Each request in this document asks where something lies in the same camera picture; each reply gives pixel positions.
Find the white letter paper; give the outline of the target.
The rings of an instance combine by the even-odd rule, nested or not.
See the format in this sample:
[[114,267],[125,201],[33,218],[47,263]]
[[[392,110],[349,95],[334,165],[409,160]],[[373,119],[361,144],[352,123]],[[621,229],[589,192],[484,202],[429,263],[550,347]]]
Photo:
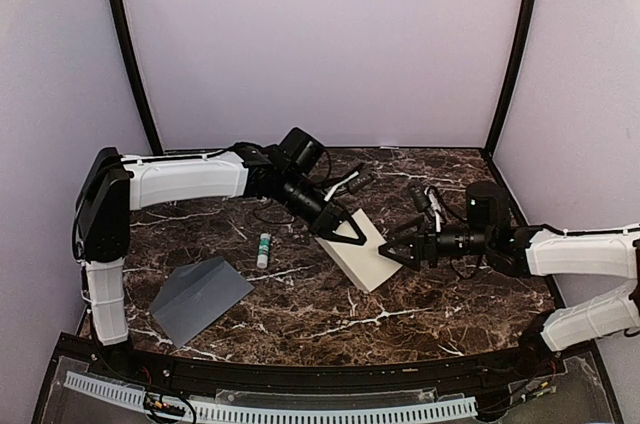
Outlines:
[[359,290],[371,293],[396,274],[401,265],[379,254],[378,248],[386,241],[363,209],[358,209],[352,217],[364,232],[364,245],[331,242],[320,237],[316,241]]

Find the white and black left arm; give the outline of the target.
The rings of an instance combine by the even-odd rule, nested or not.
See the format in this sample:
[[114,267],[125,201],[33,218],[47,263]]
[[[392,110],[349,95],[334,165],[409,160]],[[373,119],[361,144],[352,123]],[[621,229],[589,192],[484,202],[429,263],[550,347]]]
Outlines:
[[124,264],[131,216],[159,205],[202,199],[267,199],[325,241],[362,246],[365,233],[340,202],[310,173],[325,147],[300,128],[279,143],[237,142],[217,151],[162,156],[124,155],[101,149],[75,203],[71,249],[84,273],[83,297],[103,365],[120,380],[141,371],[129,339]]

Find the white green glue stick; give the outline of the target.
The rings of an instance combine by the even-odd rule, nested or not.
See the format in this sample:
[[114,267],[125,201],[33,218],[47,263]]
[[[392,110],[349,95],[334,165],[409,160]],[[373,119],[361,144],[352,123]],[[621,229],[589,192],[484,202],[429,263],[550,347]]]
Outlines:
[[259,269],[266,269],[269,264],[272,236],[269,233],[262,233],[259,238],[258,254],[256,266]]

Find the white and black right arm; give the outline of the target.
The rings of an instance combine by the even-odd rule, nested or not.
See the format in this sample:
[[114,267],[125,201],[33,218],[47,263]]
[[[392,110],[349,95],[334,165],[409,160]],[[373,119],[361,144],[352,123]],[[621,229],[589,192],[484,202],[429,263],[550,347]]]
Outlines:
[[639,326],[639,227],[560,230],[547,224],[514,226],[509,194],[490,181],[465,190],[466,216],[447,226],[438,192],[413,186],[410,195],[420,217],[402,225],[381,245],[380,255],[417,270],[442,258],[479,256],[494,271],[512,277],[555,274],[606,275],[623,284],[589,301],[536,317],[519,339],[510,368],[521,378],[534,376],[559,352],[575,344]]

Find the grey envelope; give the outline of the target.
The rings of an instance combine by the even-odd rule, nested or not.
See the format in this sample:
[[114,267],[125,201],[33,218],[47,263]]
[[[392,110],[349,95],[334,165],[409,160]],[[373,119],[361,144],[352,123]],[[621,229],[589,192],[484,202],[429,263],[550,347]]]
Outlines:
[[150,313],[176,347],[182,347],[249,295],[254,286],[223,257],[176,268]]

